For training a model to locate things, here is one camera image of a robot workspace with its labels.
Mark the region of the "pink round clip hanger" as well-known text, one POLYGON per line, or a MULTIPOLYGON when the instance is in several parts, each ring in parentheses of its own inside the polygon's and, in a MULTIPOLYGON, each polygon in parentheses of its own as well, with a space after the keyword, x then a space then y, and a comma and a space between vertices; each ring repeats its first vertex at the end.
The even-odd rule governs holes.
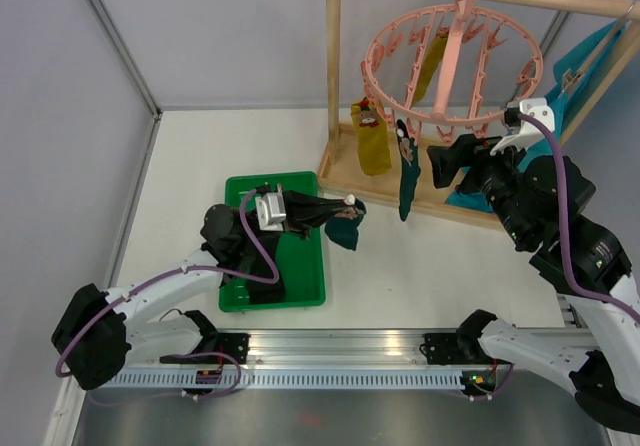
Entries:
POLYGON ((385 26, 371 41, 361 62, 365 96, 386 123, 391 124, 404 116, 409 135, 414 139, 420 137, 424 124, 434 125, 438 136, 447 145, 453 143, 455 132, 461 128, 469 130, 477 138, 484 138, 491 123, 503 120, 501 110, 484 115, 480 110, 491 51, 504 43, 498 37, 504 28, 516 33, 530 49, 530 57, 515 78, 516 98, 526 99, 535 92, 543 74, 543 55, 539 45, 529 31, 512 18, 478 7, 475 0, 455 0, 452 4, 425 7, 385 26), (448 37, 444 56, 424 98, 413 106, 423 58, 436 36, 448 37), (465 117, 451 116, 448 113, 449 100, 459 69, 461 48, 476 36, 481 36, 482 40, 472 76, 468 114, 465 117), (404 99, 400 101, 383 91, 376 74, 383 60, 392 57, 404 45, 414 45, 416 49, 409 80, 405 84, 404 99))

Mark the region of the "yellow sock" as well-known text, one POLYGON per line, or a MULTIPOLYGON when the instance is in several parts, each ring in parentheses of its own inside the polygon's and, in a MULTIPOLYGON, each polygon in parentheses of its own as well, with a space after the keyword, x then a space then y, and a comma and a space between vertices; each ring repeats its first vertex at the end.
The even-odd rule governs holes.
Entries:
POLYGON ((415 106, 424 98, 432 77, 442 61, 447 41, 447 36, 436 36, 429 45, 424 55, 417 84, 414 90, 414 96, 412 99, 413 106, 415 106))
POLYGON ((391 169, 387 126, 364 97, 351 105, 351 121, 357 136, 357 155, 362 172, 367 176, 385 174, 391 169))

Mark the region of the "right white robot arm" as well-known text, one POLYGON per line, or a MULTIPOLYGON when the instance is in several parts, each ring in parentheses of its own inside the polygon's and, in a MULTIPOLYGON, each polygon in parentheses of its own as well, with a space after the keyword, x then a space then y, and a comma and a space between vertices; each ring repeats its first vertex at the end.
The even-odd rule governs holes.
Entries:
POLYGON ((563 295, 587 324, 596 348, 554 346, 484 310, 456 330, 459 354, 521 366, 567 391, 602 426, 639 432, 639 294, 631 262, 607 228, 583 209, 595 185, 558 146, 533 158, 513 146, 494 152, 499 140, 472 135, 427 155, 437 188, 461 169, 462 193, 480 193, 491 205, 516 251, 563 295))

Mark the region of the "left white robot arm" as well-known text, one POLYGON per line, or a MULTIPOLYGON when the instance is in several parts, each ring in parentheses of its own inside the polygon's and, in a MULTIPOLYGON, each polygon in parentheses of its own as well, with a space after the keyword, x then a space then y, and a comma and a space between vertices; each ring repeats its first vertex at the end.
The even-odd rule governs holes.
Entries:
POLYGON ((51 337, 59 354, 55 374, 73 377, 85 391, 112 380, 124 367, 146 361, 235 364, 218 348, 218 331, 196 310, 160 319, 173 306, 209 289, 242 280, 252 304, 286 295, 276 264, 281 237, 306 240, 333 219, 357 214, 357 200, 327 199, 268 185, 246 193, 237 207, 215 204, 204 215, 201 246, 179 264, 142 282, 101 290, 78 289, 51 337))

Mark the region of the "christmas pattern sock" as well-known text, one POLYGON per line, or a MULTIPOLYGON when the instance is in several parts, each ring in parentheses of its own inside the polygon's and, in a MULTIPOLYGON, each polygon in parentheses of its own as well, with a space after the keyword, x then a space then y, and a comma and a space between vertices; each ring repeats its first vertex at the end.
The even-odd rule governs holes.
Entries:
POLYGON ((418 146, 414 138, 409 135, 407 125, 401 119, 398 119, 395 125, 401 164, 398 211, 400 219, 405 222, 415 198, 421 168, 418 146))

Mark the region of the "dark teal sock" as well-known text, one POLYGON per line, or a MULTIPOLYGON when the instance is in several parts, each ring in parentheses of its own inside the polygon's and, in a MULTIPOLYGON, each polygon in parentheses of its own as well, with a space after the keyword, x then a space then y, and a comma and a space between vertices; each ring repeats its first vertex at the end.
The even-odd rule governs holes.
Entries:
POLYGON ((365 204, 354 195, 345 202, 348 208, 330 218, 324 227, 328 239, 338 246, 355 251, 359 241, 359 226, 367 213, 365 204))

